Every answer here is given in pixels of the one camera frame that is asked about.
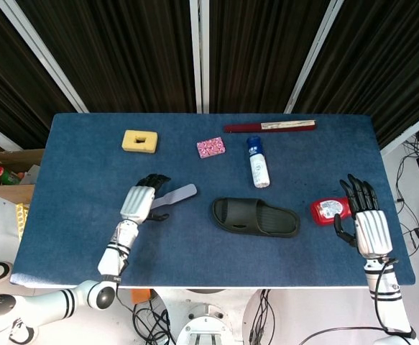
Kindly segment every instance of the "yellow object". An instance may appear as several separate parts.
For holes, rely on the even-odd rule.
[[[127,130],[124,133],[123,150],[130,152],[155,153],[157,149],[158,133]]]
[[[16,205],[16,220],[17,220],[17,236],[19,241],[22,239],[24,234],[25,221],[27,220],[27,214],[29,214],[29,208],[24,206],[23,203]]]

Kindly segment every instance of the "white robotic arm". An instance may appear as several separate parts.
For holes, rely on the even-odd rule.
[[[357,247],[360,255],[367,260],[364,271],[377,319],[389,335],[377,340],[374,345],[418,345],[419,341],[410,326],[397,284],[393,267],[397,260],[388,257],[392,251],[392,243],[385,213],[379,210],[377,196],[368,182],[362,182],[353,175],[348,177],[352,187],[343,180],[340,180],[340,184],[349,200],[355,236],[342,229],[338,214],[334,217],[334,227],[337,236],[350,246]]]
[[[108,308],[115,299],[121,274],[138,235],[138,226],[146,219],[161,221],[167,218],[167,215],[150,214],[150,207],[155,191],[168,180],[164,175],[149,175],[130,189],[120,211],[123,221],[117,225],[98,264],[102,276],[100,282],[86,280],[75,288],[39,296],[0,295],[0,336],[5,335],[5,339],[9,336],[17,344],[26,344],[14,339],[12,333],[10,335],[17,320],[27,328],[37,328],[69,318],[83,305],[98,310]]]

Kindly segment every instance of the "black curtain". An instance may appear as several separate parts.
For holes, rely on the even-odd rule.
[[[345,1],[295,113],[369,114],[380,147],[419,120],[419,1]]]
[[[188,0],[19,5],[89,111],[195,112]]]
[[[0,10],[0,132],[25,149],[45,147],[62,111],[74,109]]]
[[[210,112],[282,113],[328,3],[211,0]]]

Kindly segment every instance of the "cardboard box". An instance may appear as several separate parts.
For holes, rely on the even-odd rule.
[[[15,173],[25,172],[33,164],[40,165],[43,149],[25,149],[23,151],[0,152],[0,166]],[[29,204],[34,193],[34,185],[0,185],[0,197],[12,203]]]

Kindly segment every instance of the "finger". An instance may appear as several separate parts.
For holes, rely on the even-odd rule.
[[[344,232],[344,228],[341,226],[341,217],[340,214],[336,213],[333,216],[333,228],[335,229],[337,234],[341,234]]]
[[[367,182],[364,181],[364,185],[367,188],[367,190],[369,191],[369,194],[371,196],[372,199],[372,207],[374,208],[374,210],[379,210],[379,201],[377,199],[377,194],[375,194],[375,190],[373,189],[373,187]]]
[[[171,180],[168,176],[164,175],[157,175],[154,181],[154,185],[151,185],[156,191],[158,191],[163,183],[166,183],[167,181]]]
[[[149,215],[148,215],[148,217],[147,217],[147,220],[148,221],[165,221],[168,218],[169,218],[169,214],[168,213],[162,214],[160,216],[158,214],[155,214],[155,213],[150,212]]]
[[[136,185],[147,185],[147,181],[149,180],[150,175],[148,175],[146,178],[142,178],[139,180],[139,182]]]
[[[146,184],[146,186],[147,187],[155,187],[156,186],[156,184],[158,183],[158,176],[159,175],[157,175],[157,174],[151,174],[151,175],[148,175],[147,176],[147,184]]]
[[[364,199],[364,194],[362,193],[362,182],[358,180],[357,178],[355,178],[352,174],[348,174],[348,179],[353,185],[354,194],[356,196],[356,200],[359,204],[360,210],[361,211],[367,210],[367,205]]]
[[[348,183],[343,180],[340,180],[340,185],[345,190],[346,197],[348,198],[348,205],[350,206],[351,216],[354,218],[356,217],[356,212],[359,212],[359,205],[356,201],[356,197],[354,196],[354,191],[351,189]]]
[[[374,205],[372,204],[372,197],[370,195],[369,189],[367,189],[367,186],[364,183],[361,184],[361,187],[362,193],[364,194],[364,200],[366,201],[367,209],[373,210]]]

